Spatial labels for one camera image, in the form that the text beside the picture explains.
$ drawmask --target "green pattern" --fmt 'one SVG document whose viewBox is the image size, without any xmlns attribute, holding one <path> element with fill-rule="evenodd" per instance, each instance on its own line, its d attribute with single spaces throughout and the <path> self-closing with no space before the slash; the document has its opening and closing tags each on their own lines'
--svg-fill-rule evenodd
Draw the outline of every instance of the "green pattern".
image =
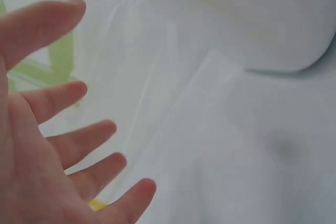
<svg viewBox="0 0 336 224">
<path fill-rule="evenodd" d="M 0 0 L 0 15 L 3 15 L 7 12 L 5 2 Z"/>
<path fill-rule="evenodd" d="M 0 15 L 7 12 L 3 0 L 0 0 Z M 37 88 L 54 86 L 75 81 L 71 76 L 74 68 L 74 32 L 70 32 L 48 46 L 49 65 L 36 60 L 25 59 L 8 74 L 9 91 L 18 91 L 18 82 L 29 83 Z"/>
</svg>

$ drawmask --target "white pillow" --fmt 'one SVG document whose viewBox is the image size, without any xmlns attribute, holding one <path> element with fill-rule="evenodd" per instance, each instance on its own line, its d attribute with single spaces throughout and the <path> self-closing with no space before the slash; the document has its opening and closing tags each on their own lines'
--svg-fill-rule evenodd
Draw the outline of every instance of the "white pillow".
<svg viewBox="0 0 336 224">
<path fill-rule="evenodd" d="M 250 69 L 306 68 L 323 55 L 336 32 L 335 0 L 152 1 Z"/>
</svg>

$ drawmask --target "yellow object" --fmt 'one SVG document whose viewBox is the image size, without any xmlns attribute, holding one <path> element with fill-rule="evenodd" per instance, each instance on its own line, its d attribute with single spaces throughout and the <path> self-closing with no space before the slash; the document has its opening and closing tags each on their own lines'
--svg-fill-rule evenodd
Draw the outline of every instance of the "yellow object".
<svg viewBox="0 0 336 224">
<path fill-rule="evenodd" d="M 89 206 L 94 210 L 94 211 L 99 211 L 100 209 L 103 209 L 107 205 L 98 201 L 98 200 L 93 200 L 89 203 Z"/>
</svg>

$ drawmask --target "hand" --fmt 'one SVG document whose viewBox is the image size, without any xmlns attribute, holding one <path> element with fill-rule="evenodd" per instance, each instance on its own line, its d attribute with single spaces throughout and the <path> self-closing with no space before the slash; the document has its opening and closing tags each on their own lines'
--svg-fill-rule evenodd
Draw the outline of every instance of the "hand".
<svg viewBox="0 0 336 224">
<path fill-rule="evenodd" d="M 72 30 L 82 19 L 82 0 L 43 2 L 0 17 L 0 223 L 130 224 L 145 211 L 155 192 L 149 179 L 94 212 L 92 200 L 124 167 L 112 154 L 66 176 L 115 131 L 110 121 L 44 138 L 41 124 L 82 98 L 85 84 L 73 82 L 37 91 L 8 94 L 7 71 L 33 51 Z"/>
</svg>

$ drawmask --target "white fabric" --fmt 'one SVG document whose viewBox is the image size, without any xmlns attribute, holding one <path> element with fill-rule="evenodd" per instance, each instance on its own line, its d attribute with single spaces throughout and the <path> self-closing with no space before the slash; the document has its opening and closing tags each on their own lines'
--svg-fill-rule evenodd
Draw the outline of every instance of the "white fabric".
<svg viewBox="0 0 336 224">
<path fill-rule="evenodd" d="M 293 76 L 209 54 L 122 185 L 157 181 L 139 223 L 334 223 L 335 66 L 336 41 Z"/>
</svg>

